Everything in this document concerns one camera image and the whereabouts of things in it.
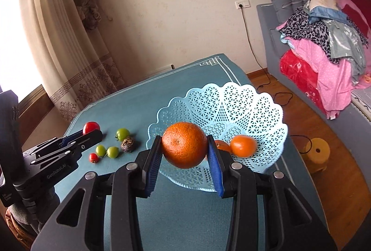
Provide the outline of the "patterned beige curtain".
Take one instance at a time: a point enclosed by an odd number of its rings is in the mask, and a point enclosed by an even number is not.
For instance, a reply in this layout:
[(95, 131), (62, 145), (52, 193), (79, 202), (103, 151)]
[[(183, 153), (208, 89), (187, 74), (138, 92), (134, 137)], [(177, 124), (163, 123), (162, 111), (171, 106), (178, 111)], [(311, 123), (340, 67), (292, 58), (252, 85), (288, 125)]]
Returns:
[(96, 0), (19, 0), (42, 85), (67, 121), (125, 86), (98, 26)]

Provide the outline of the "pile of clothes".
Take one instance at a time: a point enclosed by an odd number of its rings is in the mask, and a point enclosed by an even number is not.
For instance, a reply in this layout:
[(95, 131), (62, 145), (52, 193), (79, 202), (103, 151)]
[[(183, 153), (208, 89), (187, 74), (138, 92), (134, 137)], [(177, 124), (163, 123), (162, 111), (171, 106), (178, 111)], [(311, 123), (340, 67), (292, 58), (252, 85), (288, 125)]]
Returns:
[(330, 120), (350, 104), (352, 91), (370, 87), (370, 29), (365, 36), (340, 4), (307, 0), (276, 28), (281, 41), (317, 73)]

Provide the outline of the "dark wrinkled passion fruit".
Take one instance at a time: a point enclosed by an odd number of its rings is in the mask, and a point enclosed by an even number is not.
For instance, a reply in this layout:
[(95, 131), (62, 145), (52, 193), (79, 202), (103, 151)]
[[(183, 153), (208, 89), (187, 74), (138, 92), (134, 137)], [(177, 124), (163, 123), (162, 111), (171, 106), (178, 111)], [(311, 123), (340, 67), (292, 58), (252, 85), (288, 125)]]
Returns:
[(135, 149), (136, 141), (133, 137), (128, 136), (121, 142), (121, 150), (124, 153), (131, 153)]

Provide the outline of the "mandarin orange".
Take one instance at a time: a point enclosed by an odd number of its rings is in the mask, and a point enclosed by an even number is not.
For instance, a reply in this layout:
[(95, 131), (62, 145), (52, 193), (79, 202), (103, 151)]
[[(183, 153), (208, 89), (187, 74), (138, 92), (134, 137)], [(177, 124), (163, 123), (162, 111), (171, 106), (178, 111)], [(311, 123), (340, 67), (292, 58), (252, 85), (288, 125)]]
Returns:
[(169, 126), (162, 136), (165, 159), (181, 169), (196, 167), (206, 157), (208, 140), (202, 129), (190, 122)]
[(251, 157), (257, 150), (257, 142), (246, 135), (238, 135), (230, 142), (232, 153), (237, 157)]
[(215, 140), (215, 145), (219, 150), (226, 151), (226, 152), (229, 152), (231, 154), (233, 153), (230, 145), (228, 143), (224, 142), (223, 140)]

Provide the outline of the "yellow round stool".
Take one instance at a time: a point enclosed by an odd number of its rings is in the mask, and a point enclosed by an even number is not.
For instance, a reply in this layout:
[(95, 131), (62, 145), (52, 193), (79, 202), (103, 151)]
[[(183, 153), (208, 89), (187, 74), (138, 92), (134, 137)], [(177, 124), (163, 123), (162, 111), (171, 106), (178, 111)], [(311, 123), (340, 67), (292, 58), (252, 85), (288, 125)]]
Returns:
[(309, 140), (301, 156), (310, 174), (327, 168), (330, 152), (329, 144), (324, 139), (316, 137)]

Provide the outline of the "grey sofa bed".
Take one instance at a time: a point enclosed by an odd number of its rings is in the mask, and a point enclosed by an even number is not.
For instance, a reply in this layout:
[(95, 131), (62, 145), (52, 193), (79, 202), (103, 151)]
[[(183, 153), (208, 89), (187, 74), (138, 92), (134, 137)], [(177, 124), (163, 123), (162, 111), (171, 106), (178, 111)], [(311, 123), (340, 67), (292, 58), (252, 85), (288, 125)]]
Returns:
[(370, 104), (356, 98), (355, 103), (348, 104), (334, 120), (328, 119), (317, 89), (317, 73), (306, 61), (297, 57), (288, 44), (281, 41), (281, 34), (276, 30), (306, 1), (270, 0), (268, 4), (256, 7), (268, 72), (305, 101), (330, 126), (352, 153), (367, 184), (370, 184), (370, 111), (365, 109)]

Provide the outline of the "light blue lattice basket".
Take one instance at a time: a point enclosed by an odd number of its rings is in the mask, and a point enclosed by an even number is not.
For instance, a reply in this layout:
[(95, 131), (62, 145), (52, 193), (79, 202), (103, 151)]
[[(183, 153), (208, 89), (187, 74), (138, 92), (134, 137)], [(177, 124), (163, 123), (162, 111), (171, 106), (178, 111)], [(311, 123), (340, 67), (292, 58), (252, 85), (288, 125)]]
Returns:
[(254, 155), (233, 159), (259, 173), (281, 157), (288, 133), (282, 107), (269, 94), (234, 82), (223, 86), (209, 83), (202, 89), (190, 89), (185, 97), (172, 98), (157, 112), (157, 121), (148, 126), (146, 147), (151, 148), (156, 136), (177, 122), (198, 125), (204, 134), (226, 143), (237, 135), (254, 138), (257, 143)]

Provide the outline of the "white wall socket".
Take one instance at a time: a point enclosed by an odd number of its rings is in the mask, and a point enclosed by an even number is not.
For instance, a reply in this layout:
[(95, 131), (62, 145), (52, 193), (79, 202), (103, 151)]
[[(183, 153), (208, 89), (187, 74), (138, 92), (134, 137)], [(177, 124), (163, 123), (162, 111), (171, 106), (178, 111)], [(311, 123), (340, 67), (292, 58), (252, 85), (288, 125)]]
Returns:
[(251, 7), (251, 4), (249, 0), (237, 0), (235, 6), (237, 9), (244, 9)]

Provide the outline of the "brown window frame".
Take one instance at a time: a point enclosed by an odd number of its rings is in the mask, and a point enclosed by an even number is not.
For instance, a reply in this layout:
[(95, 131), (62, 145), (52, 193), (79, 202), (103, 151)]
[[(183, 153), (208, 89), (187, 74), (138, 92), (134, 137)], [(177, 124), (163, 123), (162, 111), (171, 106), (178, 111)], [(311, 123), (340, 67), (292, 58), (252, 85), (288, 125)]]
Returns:
[(23, 145), (43, 118), (54, 108), (54, 103), (42, 85), (39, 85), (22, 101), (19, 108), (19, 140)]

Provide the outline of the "large red tomato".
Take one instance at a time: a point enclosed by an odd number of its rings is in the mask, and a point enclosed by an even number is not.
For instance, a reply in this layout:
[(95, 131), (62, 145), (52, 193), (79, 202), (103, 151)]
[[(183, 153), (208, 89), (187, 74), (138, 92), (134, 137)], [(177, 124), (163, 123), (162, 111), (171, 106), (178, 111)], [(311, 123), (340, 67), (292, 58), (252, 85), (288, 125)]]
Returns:
[(82, 133), (86, 135), (94, 130), (100, 130), (100, 129), (101, 128), (97, 122), (90, 121), (90, 122), (85, 123)]

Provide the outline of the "small red tomato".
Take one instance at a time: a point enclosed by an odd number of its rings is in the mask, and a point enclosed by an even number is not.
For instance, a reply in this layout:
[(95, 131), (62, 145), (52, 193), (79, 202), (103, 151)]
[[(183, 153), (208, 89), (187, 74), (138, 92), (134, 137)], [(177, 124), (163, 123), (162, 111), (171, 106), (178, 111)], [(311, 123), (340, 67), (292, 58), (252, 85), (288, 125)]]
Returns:
[(89, 162), (96, 164), (99, 162), (99, 156), (96, 153), (90, 153), (89, 155)]

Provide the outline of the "green tomato with stem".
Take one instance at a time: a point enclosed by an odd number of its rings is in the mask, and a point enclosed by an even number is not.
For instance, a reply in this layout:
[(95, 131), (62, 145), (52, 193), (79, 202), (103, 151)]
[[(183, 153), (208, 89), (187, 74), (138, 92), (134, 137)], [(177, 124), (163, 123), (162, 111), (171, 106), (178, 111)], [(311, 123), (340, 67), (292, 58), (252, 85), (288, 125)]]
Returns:
[(123, 142), (128, 136), (130, 136), (130, 131), (126, 128), (120, 128), (116, 131), (115, 138), (119, 142)]

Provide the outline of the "small green tomato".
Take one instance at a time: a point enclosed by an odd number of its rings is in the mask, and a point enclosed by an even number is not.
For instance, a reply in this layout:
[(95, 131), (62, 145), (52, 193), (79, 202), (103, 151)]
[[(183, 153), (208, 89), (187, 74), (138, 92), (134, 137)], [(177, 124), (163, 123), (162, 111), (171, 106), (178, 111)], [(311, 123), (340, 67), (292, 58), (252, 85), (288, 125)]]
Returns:
[(104, 157), (106, 155), (106, 148), (103, 145), (96, 146), (96, 154), (99, 157)]

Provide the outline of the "green tomato smooth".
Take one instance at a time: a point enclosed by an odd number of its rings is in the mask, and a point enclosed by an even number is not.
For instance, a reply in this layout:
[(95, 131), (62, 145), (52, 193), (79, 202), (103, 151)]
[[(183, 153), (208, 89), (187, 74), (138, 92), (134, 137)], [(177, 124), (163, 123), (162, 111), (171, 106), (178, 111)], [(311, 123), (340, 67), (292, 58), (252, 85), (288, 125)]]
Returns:
[(109, 158), (115, 159), (119, 156), (119, 148), (116, 146), (108, 147), (106, 154)]

